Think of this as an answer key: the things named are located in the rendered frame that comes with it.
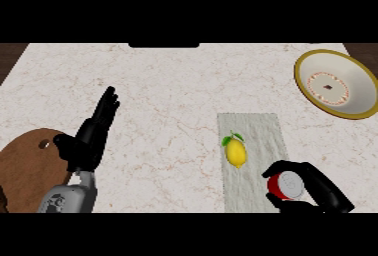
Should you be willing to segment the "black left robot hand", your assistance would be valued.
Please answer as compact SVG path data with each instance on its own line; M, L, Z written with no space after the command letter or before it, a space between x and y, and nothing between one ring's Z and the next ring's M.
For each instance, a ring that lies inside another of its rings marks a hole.
M101 164L109 132L120 107L116 88L110 86L104 92L91 118L80 126L76 136L58 134L54 143L60 157L69 162L67 171L94 172Z

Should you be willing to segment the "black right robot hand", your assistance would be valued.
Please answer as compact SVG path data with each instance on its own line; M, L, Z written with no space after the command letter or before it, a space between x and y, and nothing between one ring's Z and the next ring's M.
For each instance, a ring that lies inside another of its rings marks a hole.
M309 162L277 161L262 176L272 179L284 171L293 171L305 182L305 189L317 205L305 201L286 200L275 190L269 190L267 197L281 213L349 213L355 205L340 188Z

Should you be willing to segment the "red can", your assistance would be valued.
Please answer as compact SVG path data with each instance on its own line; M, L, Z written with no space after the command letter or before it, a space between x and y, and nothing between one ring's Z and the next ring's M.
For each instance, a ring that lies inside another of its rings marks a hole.
M283 200L298 200L305 192L305 182L299 174L284 171L268 180L269 192Z

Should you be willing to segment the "grey placemat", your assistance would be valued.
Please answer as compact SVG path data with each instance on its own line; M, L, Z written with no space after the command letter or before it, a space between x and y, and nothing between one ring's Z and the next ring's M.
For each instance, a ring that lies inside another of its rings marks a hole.
M275 113L221 113L221 138L238 133L244 138L247 162L233 166L222 155L225 211L228 213L278 213L267 198L268 179L262 176L278 160L289 160L278 115Z

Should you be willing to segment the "white bowl with gold rim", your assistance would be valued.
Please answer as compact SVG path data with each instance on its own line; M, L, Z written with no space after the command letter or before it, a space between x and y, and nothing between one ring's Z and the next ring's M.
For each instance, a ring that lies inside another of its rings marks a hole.
M295 79L311 103L333 116L361 120L378 113L378 78L345 53L308 51L295 64Z

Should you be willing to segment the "brown wooden cutting board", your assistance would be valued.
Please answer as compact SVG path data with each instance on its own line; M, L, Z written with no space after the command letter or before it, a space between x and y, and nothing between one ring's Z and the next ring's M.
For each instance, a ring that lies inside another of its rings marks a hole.
M42 128L26 132L0 151L0 213L33 213L55 185L72 174L54 137L61 131Z

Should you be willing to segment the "yellow lemon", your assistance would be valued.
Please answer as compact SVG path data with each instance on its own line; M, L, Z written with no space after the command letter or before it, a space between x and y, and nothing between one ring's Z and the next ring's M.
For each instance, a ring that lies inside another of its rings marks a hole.
M243 135L236 132L231 132L222 140L228 162L237 169L243 167L249 158L244 142Z

